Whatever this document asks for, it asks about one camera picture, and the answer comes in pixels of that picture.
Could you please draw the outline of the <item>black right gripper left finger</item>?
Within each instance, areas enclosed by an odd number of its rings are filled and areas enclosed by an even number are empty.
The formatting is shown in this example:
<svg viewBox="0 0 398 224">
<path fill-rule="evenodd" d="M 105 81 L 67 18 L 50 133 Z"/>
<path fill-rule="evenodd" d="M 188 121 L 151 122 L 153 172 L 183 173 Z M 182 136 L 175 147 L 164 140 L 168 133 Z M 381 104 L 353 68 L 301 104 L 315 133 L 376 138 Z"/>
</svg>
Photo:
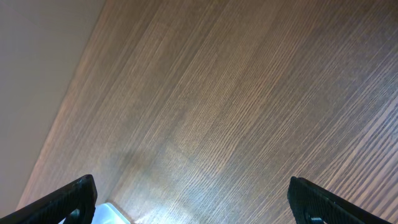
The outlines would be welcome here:
<svg viewBox="0 0 398 224">
<path fill-rule="evenodd" d="M 90 224 L 97 197 L 94 178 L 91 174 L 86 174 L 1 218 L 1 224 Z"/>
</svg>

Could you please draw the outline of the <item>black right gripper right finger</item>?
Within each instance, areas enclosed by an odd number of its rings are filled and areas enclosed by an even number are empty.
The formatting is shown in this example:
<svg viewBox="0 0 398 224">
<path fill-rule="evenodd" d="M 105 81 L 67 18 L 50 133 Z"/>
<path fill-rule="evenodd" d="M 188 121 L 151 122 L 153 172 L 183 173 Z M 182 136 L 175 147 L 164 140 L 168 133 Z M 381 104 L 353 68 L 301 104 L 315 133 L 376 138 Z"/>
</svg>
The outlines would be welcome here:
<svg viewBox="0 0 398 224">
<path fill-rule="evenodd" d="M 391 224 L 302 177 L 290 179 L 287 198 L 299 224 Z"/>
</svg>

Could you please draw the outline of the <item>clear plastic storage bin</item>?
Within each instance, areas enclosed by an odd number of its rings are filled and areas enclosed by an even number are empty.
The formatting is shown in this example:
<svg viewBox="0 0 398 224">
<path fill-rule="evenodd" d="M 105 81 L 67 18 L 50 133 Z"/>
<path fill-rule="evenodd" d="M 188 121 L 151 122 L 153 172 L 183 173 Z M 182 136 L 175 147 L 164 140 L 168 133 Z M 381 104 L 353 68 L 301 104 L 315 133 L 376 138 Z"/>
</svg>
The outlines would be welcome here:
<svg viewBox="0 0 398 224">
<path fill-rule="evenodd" d="M 76 209 L 60 224 L 78 223 L 81 218 L 84 218 L 86 213 L 82 209 Z M 111 203 L 102 203 L 97 205 L 94 209 L 91 224 L 130 224 L 131 222 Z"/>
</svg>

